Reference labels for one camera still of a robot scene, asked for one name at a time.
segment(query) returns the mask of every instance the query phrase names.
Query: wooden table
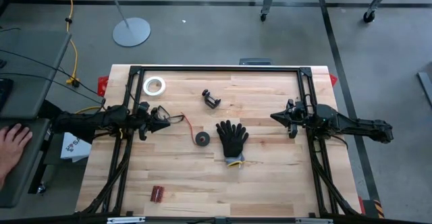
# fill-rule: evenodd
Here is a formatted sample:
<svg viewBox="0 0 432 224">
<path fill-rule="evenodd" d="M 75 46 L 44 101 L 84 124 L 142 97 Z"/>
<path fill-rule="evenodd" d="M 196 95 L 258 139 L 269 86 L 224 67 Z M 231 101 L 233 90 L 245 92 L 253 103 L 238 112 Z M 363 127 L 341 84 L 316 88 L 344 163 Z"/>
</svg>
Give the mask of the wooden table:
<svg viewBox="0 0 432 224">
<path fill-rule="evenodd" d="M 111 68 L 106 105 L 123 103 L 129 68 Z M 336 108 L 327 67 L 311 68 L 318 102 Z M 289 139 L 287 129 L 270 118 L 271 113 L 285 109 L 288 99 L 299 96 L 295 74 L 146 72 L 144 79 L 150 76 L 162 77 L 166 91 L 156 97 L 143 93 L 141 101 L 151 107 L 162 105 L 171 115 L 183 112 L 194 134 L 208 132 L 211 143 L 195 145 L 186 121 L 148 133 L 144 142 L 136 133 L 122 213 L 134 211 L 134 215 L 148 217 L 307 217 L 308 213 L 318 213 L 305 131 L 300 129 L 295 139 Z M 222 99 L 218 108 L 204 104 L 201 92 L 205 88 Z M 242 123 L 250 135 L 241 169 L 225 166 L 215 124 L 227 119 Z M 106 137 L 93 142 L 77 211 L 86 208 L 106 183 L 114 141 Z M 346 146 L 328 140 L 327 151 L 335 185 L 360 211 Z M 162 203 L 150 202 L 153 186 L 165 187 Z M 323 193 L 330 210 L 326 187 Z"/>
</svg>

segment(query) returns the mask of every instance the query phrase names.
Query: work glove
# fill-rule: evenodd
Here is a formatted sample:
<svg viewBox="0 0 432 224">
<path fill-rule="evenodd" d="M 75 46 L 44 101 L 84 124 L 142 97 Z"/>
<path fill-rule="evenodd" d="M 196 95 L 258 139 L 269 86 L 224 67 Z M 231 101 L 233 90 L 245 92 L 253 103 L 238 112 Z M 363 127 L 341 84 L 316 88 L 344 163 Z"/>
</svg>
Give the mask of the work glove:
<svg viewBox="0 0 432 224">
<path fill-rule="evenodd" d="M 244 162 L 243 144 L 249 137 L 246 128 L 242 127 L 241 123 L 236 127 L 229 120 L 227 122 L 222 121 L 220 125 L 217 123 L 216 128 L 222 141 L 223 155 L 227 166 L 241 165 Z"/>
</svg>

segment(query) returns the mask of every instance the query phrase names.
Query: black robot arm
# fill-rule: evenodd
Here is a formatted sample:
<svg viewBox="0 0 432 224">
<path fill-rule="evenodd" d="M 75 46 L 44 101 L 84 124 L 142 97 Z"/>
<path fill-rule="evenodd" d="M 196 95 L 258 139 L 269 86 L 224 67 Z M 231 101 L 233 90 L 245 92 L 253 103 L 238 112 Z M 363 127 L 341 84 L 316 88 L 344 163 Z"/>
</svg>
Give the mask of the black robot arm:
<svg viewBox="0 0 432 224">
<path fill-rule="evenodd" d="M 55 133 L 107 130 L 113 136 L 121 129 L 132 129 L 138 130 L 141 140 L 146 140 L 148 131 L 153 133 L 170 126 L 167 119 L 159 118 L 157 108 L 148 113 L 149 107 L 147 102 L 142 102 L 137 113 L 132 115 L 124 105 L 108 107 L 106 111 L 94 114 L 62 112 L 53 119 L 51 129 Z"/>
<path fill-rule="evenodd" d="M 383 120 L 350 119 L 329 105 L 308 106 L 313 114 L 308 114 L 302 101 L 288 101 L 285 111 L 270 115 L 288 128 L 290 137 L 295 138 L 297 125 L 312 129 L 318 138 L 329 139 L 335 134 L 368 136 L 370 139 L 389 143 L 393 140 L 392 126 Z"/>
</svg>

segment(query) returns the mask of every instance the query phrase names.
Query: gray floor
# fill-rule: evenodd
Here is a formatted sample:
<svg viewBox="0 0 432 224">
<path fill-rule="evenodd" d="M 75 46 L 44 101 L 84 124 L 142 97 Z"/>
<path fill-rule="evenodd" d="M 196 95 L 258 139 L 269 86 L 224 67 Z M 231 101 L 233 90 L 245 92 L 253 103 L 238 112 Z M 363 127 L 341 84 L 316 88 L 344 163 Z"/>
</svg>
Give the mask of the gray floor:
<svg viewBox="0 0 432 224">
<path fill-rule="evenodd" d="M 107 75 L 114 63 L 235 65 L 243 57 L 269 57 L 277 65 L 326 65 L 337 75 L 320 8 L 272 7 L 265 23 L 259 20 L 260 7 L 129 6 L 124 11 L 150 23 L 151 37 L 143 45 L 127 49 L 113 42 L 111 31 L 120 19 L 114 6 L 75 6 L 72 34 L 80 53 L 78 77 L 91 88 L 97 87 L 97 78 Z M 431 222 L 432 110 L 415 74 L 432 61 L 432 9 L 380 9 L 375 22 L 368 25 L 361 21 L 364 12 L 357 8 L 329 9 L 357 115 L 385 119 L 394 126 L 391 144 L 365 139 L 383 209 L 387 218 Z M 68 5 L 12 4 L 0 18 L 0 25 L 64 30 L 68 14 Z M 73 65 L 70 47 L 61 66 L 70 72 Z M 56 80 L 66 78 L 57 75 Z M 334 90 L 339 110 L 346 113 L 339 83 Z M 56 85 L 48 98 L 68 111 L 92 106 Z M 358 193 L 368 198 L 354 141 L 347 139 Z M 51 172 L 51 188 L 45 196 L 24 195 L 17 208 L 0 210 L 0 217 L 72 213 L 83 169 L 57 167 Z M 59 199 L 63 191 L 67 202 Z"/>
</svg>

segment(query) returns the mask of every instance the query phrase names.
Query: roll of black tape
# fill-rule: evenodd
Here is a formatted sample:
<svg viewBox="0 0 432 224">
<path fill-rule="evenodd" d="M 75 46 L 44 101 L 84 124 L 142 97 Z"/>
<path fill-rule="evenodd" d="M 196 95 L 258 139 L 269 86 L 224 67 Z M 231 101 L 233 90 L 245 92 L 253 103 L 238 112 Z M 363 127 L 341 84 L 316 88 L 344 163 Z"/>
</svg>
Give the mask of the roll of black tape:
<svg viewBox="0 0 432 224">
<path fill-rule="evenodd" d="M 210 135 L 206 132 L 199 132 L 195 136 L 195 142 L 199 146 L 206 146 L 210 143 Z"/>
</svg>

